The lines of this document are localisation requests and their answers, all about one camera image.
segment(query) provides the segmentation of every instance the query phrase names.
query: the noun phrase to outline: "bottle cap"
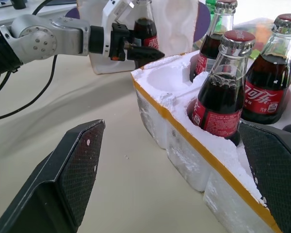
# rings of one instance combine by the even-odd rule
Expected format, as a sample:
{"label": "bottle cap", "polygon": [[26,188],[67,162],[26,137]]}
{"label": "bottle cap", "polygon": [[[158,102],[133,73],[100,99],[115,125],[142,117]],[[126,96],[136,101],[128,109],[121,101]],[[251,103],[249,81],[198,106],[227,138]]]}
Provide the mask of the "bottle cap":
{"label": "bottle cap", "polygon": [[291,14],[279,15],[274,21],[272,31],[282,34],[291,34]]}
{"label": "bottle cap", "polygon": [[237,53],[239,56],[247,55],[251,53],[251,49],[254,47],[256,38],[249,32],[231,30],[225,32],[221,38],[221,45],[228,47],[229,49],[239,50]]}
{"label": "bottle cap", "polygon": [[218,0],[214,12],[218,14],[234,14],[236,7],[237,0]]}

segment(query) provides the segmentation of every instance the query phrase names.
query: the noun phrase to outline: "red label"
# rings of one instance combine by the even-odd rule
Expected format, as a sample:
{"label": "red label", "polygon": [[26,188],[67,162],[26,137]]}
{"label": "red label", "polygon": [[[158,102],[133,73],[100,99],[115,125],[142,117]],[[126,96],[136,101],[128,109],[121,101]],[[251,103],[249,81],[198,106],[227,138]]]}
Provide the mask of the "red label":
{"label": "red label", "polygon": [[144,39],[144,46],[147,47],[153,47],[155,49],[159,49],[159,40],[157,39],[157,36],[148,38],[148,39]]}
{"label": "red label", "polygon": [[204,71],[210,72],[214,65],[214,62],[214,59],[210,59],[202,54],[199,54],[196,65],[196,74],[198,75]]}
{"label": "red label", "polygon": [[246,81],[246,96],[243,107],[254,113],[273,114],[278,111],[283,95],[283,90],[265,90]]}
{"label": "red label", "polygon": [[192,115],[193,123],[201,126],[202,120],[206,117],[203,130],[220,137],[229,137],[237,131],[238,123],[242,115],[239,110],[232,114],[218,114],[208,111],[205,116],[206,108],[197,100]]}

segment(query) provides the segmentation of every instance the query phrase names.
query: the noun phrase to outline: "bottle neck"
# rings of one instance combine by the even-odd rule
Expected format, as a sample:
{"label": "bottle neck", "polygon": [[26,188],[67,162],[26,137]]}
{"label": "bottle neck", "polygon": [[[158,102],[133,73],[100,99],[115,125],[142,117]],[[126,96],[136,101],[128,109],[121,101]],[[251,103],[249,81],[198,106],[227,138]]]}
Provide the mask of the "bottle neck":
{"label": "bottle neck", "polygon": [[146,18],[154,21],[152,0],[138,0],[136,8],[136,20]]}
{"label": "bottle neck", "polygon": [[225,32],[233,29],[234,14],[214,13],[213,19],[207,31],[208,36],[214,34],[223,35]]}
{"label": "bottle neck", "polygon": [[261,52],[261,56],[275,56],[282,58],[283,63],[291,62],[291,35],[273,33],[266,46]]}
{"label": "bottle neck", "polygon": [[234,80],[243,80],[247,70],[248,56],[233,56],[219,52],[210,75],[222,74],[232,77]]}

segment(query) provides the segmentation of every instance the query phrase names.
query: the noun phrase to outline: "beige table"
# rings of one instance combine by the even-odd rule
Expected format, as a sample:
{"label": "beige table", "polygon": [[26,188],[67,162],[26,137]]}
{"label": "beige table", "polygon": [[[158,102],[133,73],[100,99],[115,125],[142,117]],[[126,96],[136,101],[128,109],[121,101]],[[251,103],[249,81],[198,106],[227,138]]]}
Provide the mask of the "beige table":
{"label": "beige table", "polygon": [[[0,115],[36,96],[51,62],[32,62],[11,76]],[[106,130],[80,233],[226,232],[144,128],[130,74],[96,76],[87,57],[59,56],[43,97],[0,121],[0,216],[67,130],[100,118]]]}

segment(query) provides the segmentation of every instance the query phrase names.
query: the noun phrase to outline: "textured black surface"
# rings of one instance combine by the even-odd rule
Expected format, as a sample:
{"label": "textured black surface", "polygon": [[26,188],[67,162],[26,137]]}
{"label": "textured black surface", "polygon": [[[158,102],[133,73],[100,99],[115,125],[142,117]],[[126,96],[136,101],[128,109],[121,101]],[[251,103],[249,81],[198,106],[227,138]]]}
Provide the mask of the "textured black surface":
{"label": "textured black surface", "polygon": [[67,205],[80,226],[96,179],[104,125],[86,131],[73,150],[60,177],[60,186]]}
{"label": "textured black surface", "polygon": [[291,133],[259,124],[240,124],[257,187],[283,233],[291,233]]}
{"label": "textured black surface", "polygon": [[104,128],[104,121],[96,120],[65,134],[0,218],[0,233],[77,232],[95,182]]}

